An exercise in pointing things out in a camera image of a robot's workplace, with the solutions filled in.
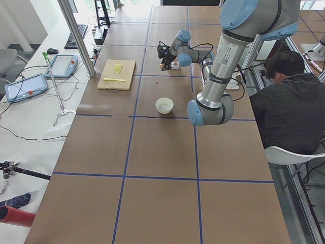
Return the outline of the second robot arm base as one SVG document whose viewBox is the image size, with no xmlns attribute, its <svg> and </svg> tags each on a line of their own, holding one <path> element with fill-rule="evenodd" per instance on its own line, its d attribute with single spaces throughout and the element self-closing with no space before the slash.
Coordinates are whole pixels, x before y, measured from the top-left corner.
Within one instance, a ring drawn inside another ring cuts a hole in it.
<svg viewBox="0 0 325 244">
<path fill-rule="evenodd" d="M 324 36 L 314 44 L 300 44 L 304 53 L 312 61 L 324 61 Z"/>
</svg>

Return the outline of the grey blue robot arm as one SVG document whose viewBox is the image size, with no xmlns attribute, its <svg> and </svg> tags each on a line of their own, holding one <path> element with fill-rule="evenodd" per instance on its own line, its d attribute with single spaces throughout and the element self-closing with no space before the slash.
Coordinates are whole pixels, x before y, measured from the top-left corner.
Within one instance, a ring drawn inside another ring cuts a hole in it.
<svg viewBox="0 0 325 244">
<path fill-rule="evenodd" d="M 279 40 L 295 34 L 299 25 L 300 1 L 226 1 L 220 12 L 222 33 L 216 54 L 190 48 L 190 33 L 181 30 L 171 45 L 159 44 L 161 70 L 177 60 L 182 67 L 201 66 L 203 90 L 187 106 L 195 126 L 219 125 L 234 114 L 234 102 L 225 89 L 238 61 L 257 35 L 261 41 Z"/>
</svg>

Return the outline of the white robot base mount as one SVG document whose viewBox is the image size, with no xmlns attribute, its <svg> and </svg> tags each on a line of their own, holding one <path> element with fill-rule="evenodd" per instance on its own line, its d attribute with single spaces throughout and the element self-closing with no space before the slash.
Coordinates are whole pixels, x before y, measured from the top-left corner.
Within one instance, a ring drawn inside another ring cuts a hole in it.
<svg viewBox="0 0 325 244">
<path fill-rule="evenodd" d="M 240 88 L 239 81 L 242 80 L 241 73 L 238 70 L 235 70 L 232 74 L 232 78 L 228 83 L 227 90 L 238 90 Z"/>
</svg>

